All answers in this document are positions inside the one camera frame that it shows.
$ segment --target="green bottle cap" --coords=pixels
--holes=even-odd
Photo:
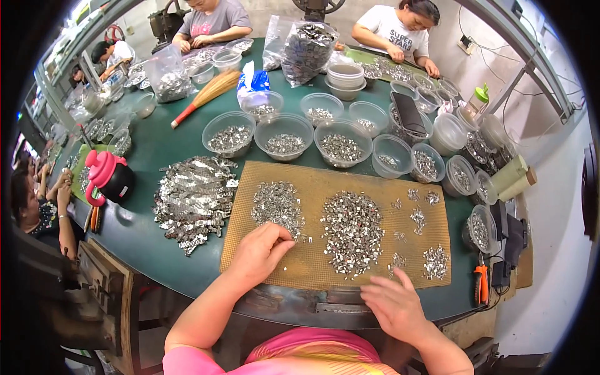
[[[487,83],[484,83],[484,87],[476,87],[475,88],[475,97],[481,100],[483,103],[487,103],[490,101],[490,97],[487,95],[488,86]]]

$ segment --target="pink shirt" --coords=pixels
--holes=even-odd
[[[176,347],[163,358],[165,375],[216,375],[225,371],[192,347]],[[256,347],[233,375],[398,375],[380,363],[375,348],[336,329],[294,328]]]

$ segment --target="pliers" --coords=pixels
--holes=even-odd
[[[475,271],[473,272],[475,275],[475,302],[478,305],[484,304],[487,305],[489,302],[489,284],[488,284],[488,274],[487,274],[487,266],[484,263],[484,256],[479,252],[478,256],[479,265],[475,267]]]

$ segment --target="table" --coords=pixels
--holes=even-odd
[[[251,53],[244,57],[244,63],[254,60],[256,67],[262,66],[263,38],[257,38]],[[324,76],[295,89],[285,81],[281,70],[269,72],[271,89],[279,92],[285,99],[284,112],[302,114],[300,99],[312,92],[328,92]],[[109,106],[106,117],[116,116],[127,110],[143,92],[126,93],[117,103]],[[378,81],[369,90],[362,91],[357,100],[370,101],[387,110],[390,104],[389,84]],[[192,97],[174,103],[159,104],[154,113],[143,120],[134,118],[130,125],[133,147],[127,157],[128,165],[136,173],[136,187],[133,195],[122,206],[107,201],[104,208],[104,220],[99,235],[89,234],[114,256],[128,266],[191,298],[199,296],[219,275],[219,264],[223,237],[210,235],[209,241],[185,257],[174,240],[166,239],[164,231],[154,222],[151,211],[153,195],[158,181],[164,175],[159,168],[195,155],[209,155],[202,146],[201,135],[206,124],[217,115],[239,110],[235,90],[216,98],[190,115],[177,129],[170,127],[171,121],[192,101]],[[351,102],[345,102],[347,108]],[[68,156],[74,155],[79,143],[71,140],[56,170],[60,171]],[[253,143],[248,154],[235,160],[239,168],[234,172],[241,175],[245,160],[273,162],[256,144]],[[316,168],[329,168],[316,146],[312,144],[293,164]],[[375,175],[370,159],[347,170],[350,173]],[[448,229],[451,239],[452,283],[444,287],[431,287],[418,290],[425,316],[430,320],[439,320],[465,313],[474,309],[474,277],[476,257],[464,245],[461,230],[469,216],[472,203],[466,198],[445,196]],[[88,206],[75,199],[75,219],[83,226]],[[357,288],[342,288],[329,291],[298,290],[287,287],[261,284],[235,306],[234,312],[278,323],[300,326],[315,326],[340,329],[376,328],[378,324],[372,314],[363,314],[355,310],[361,300]],[[346,313],[328,311],[328,304],[342,305]]]

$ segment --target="woman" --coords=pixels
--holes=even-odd
[[[238,245],[229,269],[181,314],[167,335],[165,375],[222,374],[211,347],[235,302],[263,282],[295,242],[283,227],[266,223]],[[467,355],[425,319],[408,276],[394,270],[402,284],[371,277],[361,297],[390,336],[417,348],[432,375],[473,374]],[[380,363],[373,346],[355,334],[335,329],[294,328],[255,348],[232,374],[397,374]]]
[[[173,37],[181,52],[243,38],[252,32],[250,18],[238,0],[186,0],[192,11]]]
[[[397,63],[413,59],[433,78],[440,76],[429,58],[429,29],[440,22],[440,12],[430,0],[402,0],[398,9],[375,5],[352,28],[352,37],[363,47],[387,52]]]
[[[99,41],[90,58],[94,64],[106,61],[106,70],[99,77],[101,81],[106,80],[120,62],[138,62],[136,51],[123,40]]]
[[[77,257],[77,240],[67,214],[71,199],[71,171],[65,170],[45,198],[33,188],[24,169],[14,171],[10,184],[11,209],[18,227],[54,247],[70,260]]]

